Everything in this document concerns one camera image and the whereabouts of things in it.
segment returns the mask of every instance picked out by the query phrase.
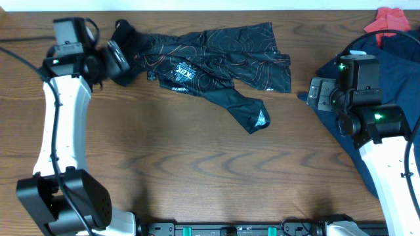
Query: wooden surface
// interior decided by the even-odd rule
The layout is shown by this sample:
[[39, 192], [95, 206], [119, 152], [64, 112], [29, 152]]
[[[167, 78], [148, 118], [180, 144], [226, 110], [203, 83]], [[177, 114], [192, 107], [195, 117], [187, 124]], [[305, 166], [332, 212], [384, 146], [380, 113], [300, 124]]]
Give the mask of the wooden surface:
[[[373, 21], [375, 11], [10, 13], [0, 37], [54, 35], [52, 20], [91, 17], [109, 39], [125, 18], [143, 32], [191, 31], [272, 22], [278, 48], [291, 56], [292, 94], [257, 91], [271, 125], [249, 135], [223, 108], [159, 88], [140, 75], [124, 88], [107, 81], [89, 105], [86, 155], [113, 204], [140, 218], [179, 222], [279, 222], [346, 213], [383, 221], [350, 157], [296, 98], [315, 71]], [[419, 12], [406, 11], [413, 26]], [[2, 46], [41, 65], [51, 41]], [[15, 194], [41, 148], [45, 101], [37, 76], [0, 55], [0, 235], [38, 235]]]

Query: white wall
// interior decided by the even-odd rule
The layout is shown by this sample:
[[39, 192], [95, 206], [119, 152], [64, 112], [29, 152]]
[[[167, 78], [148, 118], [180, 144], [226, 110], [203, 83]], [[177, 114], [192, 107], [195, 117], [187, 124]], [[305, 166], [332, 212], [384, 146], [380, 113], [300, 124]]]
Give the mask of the white wall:
[[6, 11], [420, 9], [420, 0], [0, 0]]

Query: green indicator light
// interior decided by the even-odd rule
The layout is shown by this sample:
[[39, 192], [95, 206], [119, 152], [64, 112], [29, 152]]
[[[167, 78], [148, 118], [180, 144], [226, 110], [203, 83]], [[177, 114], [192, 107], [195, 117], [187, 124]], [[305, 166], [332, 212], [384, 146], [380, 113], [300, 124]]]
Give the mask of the green indicator light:
[[375, 119], [381, 119], [383, 118], [383, 115], [376, 113], [375, 114]]

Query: red cloth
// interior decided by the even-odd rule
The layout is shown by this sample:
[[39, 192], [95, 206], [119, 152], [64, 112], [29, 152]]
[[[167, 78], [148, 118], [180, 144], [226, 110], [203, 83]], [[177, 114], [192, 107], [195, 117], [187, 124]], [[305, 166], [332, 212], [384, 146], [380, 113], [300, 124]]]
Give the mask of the red cloth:
[[[365, 27], [366, 32], [376, 30], [402, 30], [409, 31], [410, 23], [408, 22], [404, 11], [399, 8], [390, 9], [389, 7], [381, 7], [378, 9], [376, 21]], [[394, 36], [395, 33], [379, 33], [376, 35], [378, 45], [382, 45], [382, 36]]]

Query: patterned garment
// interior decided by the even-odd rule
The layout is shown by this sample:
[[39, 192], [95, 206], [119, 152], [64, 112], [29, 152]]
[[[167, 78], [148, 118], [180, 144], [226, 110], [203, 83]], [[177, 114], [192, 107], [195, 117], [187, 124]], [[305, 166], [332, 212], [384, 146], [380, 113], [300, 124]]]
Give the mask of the patterned garment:
[[215, 29], [183, 36], [143, 34], [118, 20], [112, 36], [130, 64], [113, 78], [123, 86], [152, 71], [165, 89], [202, 96], [226, 108], [249, 132], [270, 123], [263, 101], [234, 90], [239, 79], [258, 90], [290, 92], [290, 57], [281, 54], [271, 23]]

